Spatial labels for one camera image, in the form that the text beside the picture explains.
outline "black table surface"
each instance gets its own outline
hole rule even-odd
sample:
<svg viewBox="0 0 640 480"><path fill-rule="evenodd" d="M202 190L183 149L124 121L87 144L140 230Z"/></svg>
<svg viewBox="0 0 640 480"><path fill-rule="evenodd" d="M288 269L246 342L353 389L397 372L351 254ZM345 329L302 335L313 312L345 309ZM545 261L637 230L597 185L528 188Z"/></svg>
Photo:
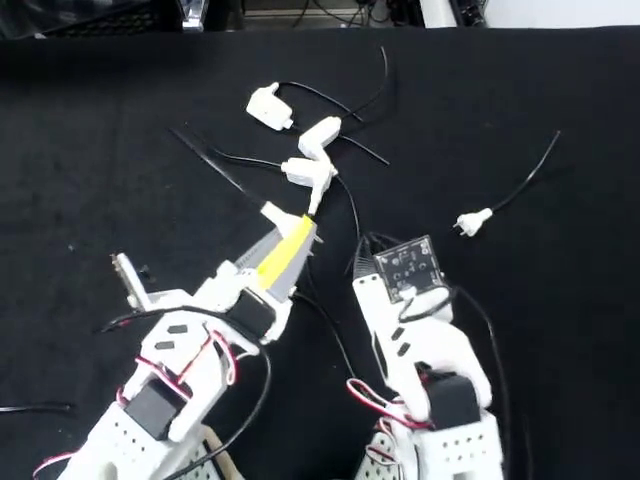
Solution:
<svg viewBox="0 0 640 480"><path fill-rule="evenodd" d="M348 145L329 147L363 229L431 234L442 269L491 314L512 393L512 478L531 467L545 480L632 478L640 431L640 30L632 28L0 45L0 404L78 405L71 418L1 416L3 478L28 478L43 457L78 448L134 369L148 324L91 333L127 308L110 253L147 265L150 290L193 292L254 237L255 208L167 127L189 121L229 152L283 161L296 154L295 137L244 113L250 93L296 80L355 105L380 83L380 45L394 88L363 112L375 121L354 137L391 166ZM283 96L302 126L335 113L302 92ZM457 215L508 193L557 129L562 136L535 184L475 238L455 235ZM304 210L302 187L229 168L261 196ZM314 269L355 367L380 387L342 276L355 242L350 215L333 186L317 217L325 243L315 248ZM461 300L454 311L501 418L486 328ZM349 477L375 415L347 394L327 325L294 305L269 350L273 389L231 448L239 468L250 479ZM238 385L209 418L221 437L252 406L262 374L259 360L242 362Z"/></svg>

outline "yellow tape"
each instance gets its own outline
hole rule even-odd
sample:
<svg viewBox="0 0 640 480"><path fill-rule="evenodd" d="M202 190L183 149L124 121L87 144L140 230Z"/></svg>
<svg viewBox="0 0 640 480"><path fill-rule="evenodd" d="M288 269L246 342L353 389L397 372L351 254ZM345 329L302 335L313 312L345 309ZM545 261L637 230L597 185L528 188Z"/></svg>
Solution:
<svg viewBox="0 0 640 480"><path fill-rule="evenodd" d="M265 290L270 288L285 271L291 260L298 254L312 228L313 222L304 215L291 234L280 240L271 253L258 265L258 281L262 288Z"/></svg>

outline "black circuit board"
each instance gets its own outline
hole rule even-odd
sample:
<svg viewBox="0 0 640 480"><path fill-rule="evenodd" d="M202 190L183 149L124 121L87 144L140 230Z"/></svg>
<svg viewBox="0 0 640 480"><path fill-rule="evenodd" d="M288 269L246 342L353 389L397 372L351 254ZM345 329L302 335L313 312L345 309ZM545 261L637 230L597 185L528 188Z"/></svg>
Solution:
<svg viewBox="0 0 640 480"><path fill-rule="evenodd" d="M415 287L417 293L442 285L442 273L428 235L374 255L391 303L402 301L400 290Z"/></svg>

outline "white plug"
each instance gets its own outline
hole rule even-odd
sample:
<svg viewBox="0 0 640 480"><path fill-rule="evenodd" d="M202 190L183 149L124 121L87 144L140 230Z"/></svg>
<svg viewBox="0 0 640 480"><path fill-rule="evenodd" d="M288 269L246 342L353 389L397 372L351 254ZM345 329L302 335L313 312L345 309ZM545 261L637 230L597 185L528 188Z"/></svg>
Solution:
<svg viewBox="0 0 640 480"><path fill-rule="evenodd" d="M320 120L300 135L298 139L298 149L300 149L307 158L331 163L324 148L340 135L341 126L342 119L340 119L340 117L327 117Z"/></svg>
<svg viewBox="0 0 640 480"><path fill-rule="evenodd" d="M315 161L308 158L290 158L283 162L280 168L291 183L311 187L308 213L315 215L324 192L331 185L331 179L338 174L338 170L329 160Z"/></svg>
<svg viewBox="0 0 640 480"><path fill-rule="evenodd" d="M249 115L278 131L293 125L293 110L275 95L279 87L280 84L274 82L268 87L257 89L246 108Z"/></svg>
<svg viewBox="0 0 640 480"><path fill-rule="evenodd" d="M480 210L479 212L465 213L458 217L456 224L453 226L460 228L460 235L467 235L468 237L473 237L482 224L491 218L493 215L493 211L490 208L485 208Z"/></svg>

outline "black wire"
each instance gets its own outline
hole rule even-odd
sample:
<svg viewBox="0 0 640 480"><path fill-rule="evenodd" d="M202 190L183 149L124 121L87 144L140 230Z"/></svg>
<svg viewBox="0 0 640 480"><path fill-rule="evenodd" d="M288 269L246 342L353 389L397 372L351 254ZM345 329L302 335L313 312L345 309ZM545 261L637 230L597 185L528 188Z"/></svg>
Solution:
<svg viewBox="0 0 640 480"><path fill-rule="evenodd" d="M322 316L322 318L324 318L324 320L327 322L327 325L329 325L329 328L331 329L331 333L333 334L333 338L335 339L338 348L340 349L342 359L344 360L344 365L349 372L349 375L351 376L351 378L359 378L353 369L353 364L351 363L351 359L349 358L349 354L347 353L347 349L344 345L344 339L342 338L340 330L338 330L338 326L336 325L334 319L331 318L329 313L318 302L314 301L311 297L305 295L299 290L293 294L293 297L299 298L300 300L309 304Z"/></svg>
<svg viewBox="0 0 640 480"><path fill-rule="evenodd" d="M316 5L316 7L318 7L320 10L322 10L326 15L329 15L330 17L335 18L336 20L340 20L341 22L344 22L344 23L349 22L348 18L342 18L342 17L336 15L335 13L332 13L329 10L327 10L326 7L324 7L320 3L320 0L313 0L313 3Z"/></svg>
<svg viewBox="0 0 640 480"><path fill-rule="evenodd" d="M504 464L503 470L505 472L505 478L508 478L511 471L511 398L509 394L509 387L507 384L507 376L505 373L504 365L502 364L502 358L500 356L500 349L498 347L498 340L496 339L495 330L493 328L493 322L491 318L482 308L482 305L469 294L464 288L457 286L458 293L462 295L467 302L476 310L476 312L482 317L484 323L487 325L489 331L489 338L491 340L491 349L493 350L494 360L496 362L496 370L498 372L498 381L500 382L500 390L502 392L502 419L503 419L503 432L504 432Z"/></svg>
<svg viewBox="0 0 640 480"><path fill-rule="evenodd" d="M561 133L562 132L560 130L558 130L555 133L555 135L553 136L553 139L551 140L551 143L547 147L547 150L544 152L544 155L542 156L538 164L533 168L533 170L531 170L527 178L525 178L524 181L520 185L518 185L516 189L513 192L511 192L504 200L498 202L496 205L491 207L491 210L494 213L500 210L501 208L506 207L511 202L513 202L513 200L527 187L527 185L529 185L529 182L531 181L531 179L535 176L536 173L538 173L538 170L540 170L542 168L542 165L544 165L544 163L546 162L547 157L551 153L551 150L553 150L553 147L555 146L556 141L560 137Z"/></svg>
<svg viewBox="0 0 640 480"><path fill-rule="evenodd" d="M42 402L28 405L12 405L0 407L0 414L5 413L71 413L75 405L64 402Z"/></svg>
<svg viewBox="0 0 640 480"><path fill-rule="evenodd" d="M111 320L100 331L108 332L114 328L118 328L122 326L124 322L150 318L157 315L165 315L167 313L172 313L172 312L198 313L201 315L207 315L209 317L222 320L227 325L229 325L234 330L236 330L240 335L242 335L247 341L249 341L252 345L254 345L258 349L258 351L260 352L260 356L262 356L264 360L266 373L265 373L264 384L262 387L262 392L260 393L260 396L258 397L258 400L256 401L256 404L253 407L253 410L251 410L247 418L245 418L245 420L242 422L240 427L235 431L235 433L233 433L222 445L220 445L218 448L216 448L212 452L207 453L206 455L200 457L198 460L189 464L183 469L178 470L177 472L169 475L164 480L176 480L182 477L183 475L188 474L193 469L198 468L199 466L207 463L210 460L213 460L216 456L226 451L229 448L229 446L231 446L231 444L249 427L249 425L251 425L251 423L255 420L258 413L260 413L260 410L262 409L267 399L267 394L269 393L269 389L271 387L271 377L272 377L271 358L269 357L269 352L267 352L267 349L264 347L264 345L262 345L262 343L260 343L260 340L257 337L255 337L253 334L248 332L242 325L240 325L238 322L236 322L233 318L229 317L228 315L225 315L219 312L213 312L205 308L194 307L191 305L183 305L181 307L163 308L158 310L151 310L148 312L130 313L128 315L121 315Z"/></svg>
<svg viewBox="0 0 640 480"><path fill-rule="evenodd" d="M300 12L300 15L298 15L298 18L296 18L296 20L293 22L293 24L291 25L291 28L296 28L298 25L300 25L300 22L302 22L302 19L307 13L307 10L309 10L310 3L311 3L311 0L305 0L304 7L302 7L302 12Z"/></svg>
<svg viewBox="0 0 640 480"><path fill-rule="evenodd" d="M286 82L280 82L280 86L289 86L289 87L295 87L295 88L299 88L301 90L305 90L309 93L313 93L314 95L317 95L318 97L322 98L323 100L326 100L327 102L330 102L332 104L334 104L336 107L338 107L339 109L343 110L344 112L350 112L351 110L349 109L349 107L347 107L344 103L341 103L339 100L336 100L335 98L327 95L326 93L322 93L320 90L313 88L309 85L306 85L304 83L300 83L300 82L291 82L291 81L286 81ZM358 115L352 115L353 118L355 118L357 121L359 122L364 122L364 119Z"/></svg>
<svg viewBox="0 0 640 480"><path fill-rule="evenodd" d="M384 61L384 78L382 79L382 84L380 85L378 90L366 102L361 104L359 107L356 107L353 110L345 113L342 116L343 120L345 118L348 118L348 117L358 113L361 110L364 110L369 105L374 103L376 100L378 100L380 95L382 95L382 93L384 92L385 88L387 87L387 80L389 79L389 60L387 59L387 52L386 52L386 50L384 49L383 46L380 46L380 53L382 54L382 60Z"/></svg>
<svg viewBox="0 0 640 480"><path fill-rule="evenodd" d="M231 161L234 161L234 162L237 162L237 163L240 163L240 164L252 164L252 165L255 165L255 166L258 166L258 167L272 168L274 170L280 171L280 164L276 163L276 162L271 162L269 160L262 160L262 159L259 159L259 158L241 157L239 155L232 155L232 154L225 153L222 150L219 150L214 146L207 146L207 147L210 147L218 155L220 155L221 157L223 157L223 158L225 158L227 160L231 160ZM356 206L355 199L353 198L351 190L349 189L349 187L347 186L347 184L345 183L345 181L342 179L342 177L340 175L336 175L336 180L338 181L338 183L344 189L345 193L347 194L347 197L349 197L349 203L351 204L351 211L353 213L353 223L354 223L354 226L355 226L355 229L356 229L356 238L359 239L360 238L360 218L359 218L359 215L358 215L358 208Z"/></svg>
<svg viewBox="0 0 640 480"><path fill-rule="evenodd" d="M347 137L346 135L338 135L338 138L340 140L344 140L346 142L351 143L352 145L355 145L356 147L358 147L359 149L363 150L364 152L368 153L369 155L371 155L373 158L375 158L376 160L378 160L380 163L382 163L383 165L386 165L387 167L389 165L391 165L389 163L389 160L386 160L385 158L383 158L382 156L380 156L379 154L377 154L376 152L374 152L373 150L371 150L369 147L365 147L363 144L361 144L359 141L351 138L351 137Z"/></svg>
<svg viewBox="0 0 640 480"><path fill-rule="evenodd" d="M222 175L231 185L233 185L238 190L240 190L249 200L253 201L254 203L256 203L256 204L258 204L260 206L265 204L265 202L263 200L261 200L255 194L253 194L248 189L243 187L237 180L235 180L231 175L229 175L229 173L227 173L222 167L220 167L220 165L218 165L211 158L211 156L207 152L207 150L209 149L209 146L202 140L202 138L199 135L197 135L195 132L193 132L193 130L191 130L191 128L189 127L188 124L185 123L184 127L185 127L186 130L188 130L188 133L183 132L181 130L178 130L177 128L170 128L169 130L182 143L184 143L189 149L191 149L191 151L193 151L196 155L198 155L198 157L200 157L200 159L202 159L211 168L213 168L220 175ZM225 156L225 158L227 158L229 160L234 160L234 161L244 161L244 162L254 162L254 163L255 162L260 162L260 163L265 162L265 164L270 163L270 162L266 162L266 161L263 161L263 160L258 160L258 159L250 159L249 160L248 158L245 158L245 157L237 157L237 156L231 156L231 155Z"/></svg>
<svg viewBox="0 0 640 480"><path fill-rule="evenodd" d="M361 235L360 216L358 215L358 207L356 206L356 201L353 198L353 195L351 194L351 190L349 189L345 181L342 179L342 176L340 174L336 175L336 180L340 185L342 185L342 188L347 194L347 197L349 197L349 203L351 204L351 212L353 213L353 225L356 229L356 239L359 241L360 235Z"/></svg>
<svg viewBox="0 0 640 480"><path fill-rule="evenodd" d="M435 315L440 310L445 308L447 305L451 305L451 302L453 302L453 300L456 298L458 289L457 287L451 288L447 285L436 285L432 288L432 290L435 290L436 288L443 288L443 287L447 289L447 297L444 300L442 300L441 302L437 303L436 305L434 305L433 307L431 307L430 309L424 312L418 313L416 315L409 315L407 317L403 317L402 315L404 314L404 312L406 312L411 306L411 304L413 303L413 299L409 300L409 302L407 302L407 305L402 309L402 312L400 312L400 315L398 317L398 323L406 324L406 323L415 322L417 320L422 320L423 318L427 318L432 315Z"/></svg>
<svg viewBox="0 0 640 480"><path fill-rule="evenodd" d="M364 8L364 5L360 5L358 7L358 9L356 10L356 12L351 16L351 19L349 20L349 23L347 23L347 28L351 27L351 25L353 25L353 21L356 19L356 17L358 16L358 14L360 14L360 26L364 27L365 23L364 23L364 16L362 15L362 9Z"/></svg>

